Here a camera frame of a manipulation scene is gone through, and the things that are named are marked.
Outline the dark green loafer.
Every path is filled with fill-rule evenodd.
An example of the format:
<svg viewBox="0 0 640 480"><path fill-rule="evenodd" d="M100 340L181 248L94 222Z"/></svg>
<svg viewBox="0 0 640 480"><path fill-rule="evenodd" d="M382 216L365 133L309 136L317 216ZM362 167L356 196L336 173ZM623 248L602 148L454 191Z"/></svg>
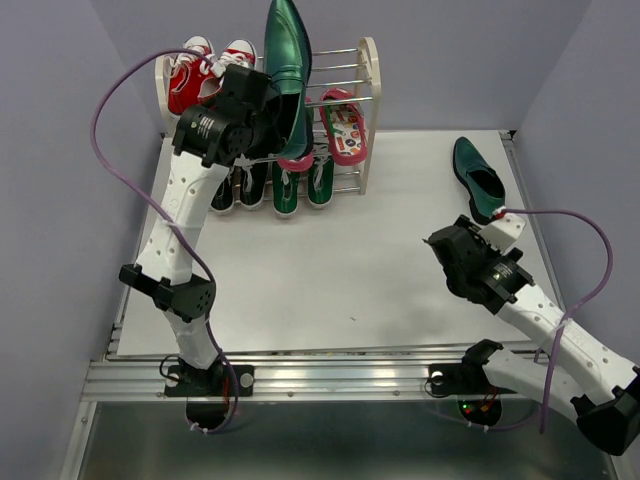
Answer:
<svg viewBox="0 0 640 480"><path fill-rule="evenodd" d="M309 149L310 126L306 90L312 70L311 43L294 2L273 1L264 35L264 72L271 77L275 97L276 155L298 159Z"/></svg>
<svg viewBox="0 0 640 480"><path fill-rule="evenodd" d="M493 213L506 202L506 190L498 174L466 137L455 141L452 165L455 177L469 195L472 218L480 225L488 225Z"/></svg>

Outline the pink slide sandal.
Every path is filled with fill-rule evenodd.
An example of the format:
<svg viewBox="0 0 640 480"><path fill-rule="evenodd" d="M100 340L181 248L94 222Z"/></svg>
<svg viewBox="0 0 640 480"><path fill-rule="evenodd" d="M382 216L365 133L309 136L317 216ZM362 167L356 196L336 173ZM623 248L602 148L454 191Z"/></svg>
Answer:
<svg viewBox="0 0 640 480"><path fill-rule="evenodd" d="M303 154L295 159L288 159L279 157L277 159L277 164L293 173L302 173L311 168L313 162L313 147L314 147L314 134L313 134L313 124L314 124L314 110L312 107L306 108L306 134L307 134L307 144L303 151Z"/></svg>
<svg viewBox="0 0 640 480"><path fill-rule="evenodd" d="M368 156L363 112L357 102L323 105L320 117L329 152L340 166L355 166Z"/></svg>

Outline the green canvas sneaker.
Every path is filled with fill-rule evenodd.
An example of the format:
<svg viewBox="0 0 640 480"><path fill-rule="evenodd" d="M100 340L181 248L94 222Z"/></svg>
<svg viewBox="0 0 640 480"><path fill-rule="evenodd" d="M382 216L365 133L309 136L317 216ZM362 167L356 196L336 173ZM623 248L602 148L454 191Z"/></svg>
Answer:
<svg viewBox="0 0 640 480"><path fill-rule="evenodd" d="M334 161L331 156L315 157L308 171L307 195L310 204L325 208L333 198Z"/></svg>
<svg viewBox="0 0 640 480"><path fill-rule="evenodd" d="M272 168L273 206L280 218L289 218L297 210L300 174L274 163Z"/></svg>

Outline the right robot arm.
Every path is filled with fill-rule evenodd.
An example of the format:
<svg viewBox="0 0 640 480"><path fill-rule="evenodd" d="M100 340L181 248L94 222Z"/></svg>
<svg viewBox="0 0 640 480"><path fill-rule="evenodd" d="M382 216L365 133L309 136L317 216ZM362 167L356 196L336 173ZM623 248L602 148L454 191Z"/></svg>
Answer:
<svg viewBox="0 0 640 480"><path fill-rule="evenodd" d="M519 263L515 244L526 222L497 211L486 226L461 215L426 238L455 296L516 328L548 356L540 365L492 340L453 364L431 367L433 397L514 392L572 421L595 447L620 456L639 435L639 368L579 326Z"/></svg>

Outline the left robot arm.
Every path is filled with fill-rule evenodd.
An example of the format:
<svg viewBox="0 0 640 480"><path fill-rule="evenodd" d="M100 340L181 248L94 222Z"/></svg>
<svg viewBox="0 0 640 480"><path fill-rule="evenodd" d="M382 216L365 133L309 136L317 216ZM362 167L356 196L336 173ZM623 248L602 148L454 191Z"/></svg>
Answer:
<svg viewBox="0 0 640 480"><path fill-rule="evenodd" d="M214 194L236 159L266 137L281 101L271 76L232 65L210 103L187 108L177 120L164 195L151 204L157 218L148 242L119 273L153 301L174 332L178 365L163 375L168 396L217 395L235 375L212 338L216 283L211 274L194 274L203 262L195 247Z"/></svg>

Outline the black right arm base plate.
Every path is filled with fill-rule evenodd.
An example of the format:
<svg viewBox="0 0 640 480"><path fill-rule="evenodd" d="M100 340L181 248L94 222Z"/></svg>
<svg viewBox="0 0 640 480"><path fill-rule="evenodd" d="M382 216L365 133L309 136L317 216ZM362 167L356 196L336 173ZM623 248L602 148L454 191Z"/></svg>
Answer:
<svg viewBox="0 0 640 480"><path fill-rule="evenodd" d="M451 395L485 395L494 387L481 367L466 363L431 364L424 390L434 398Z"/></svg>

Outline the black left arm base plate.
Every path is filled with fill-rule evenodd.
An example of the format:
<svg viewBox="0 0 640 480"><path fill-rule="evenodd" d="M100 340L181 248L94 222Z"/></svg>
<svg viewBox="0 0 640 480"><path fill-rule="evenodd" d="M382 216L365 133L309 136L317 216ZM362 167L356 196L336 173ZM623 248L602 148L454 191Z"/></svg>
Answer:
<svg viewBox="0 0 640 480"><path fill-rule="evenodd" d="M246 386L238 383L237 390L234 390L232 377L221 363L214 363L208 370L178 363L170 366L164 375L164 395L169 398L252 396L254 367L239 365L234 367L234 372L238 381L248 378L249 383Z"/></svg>

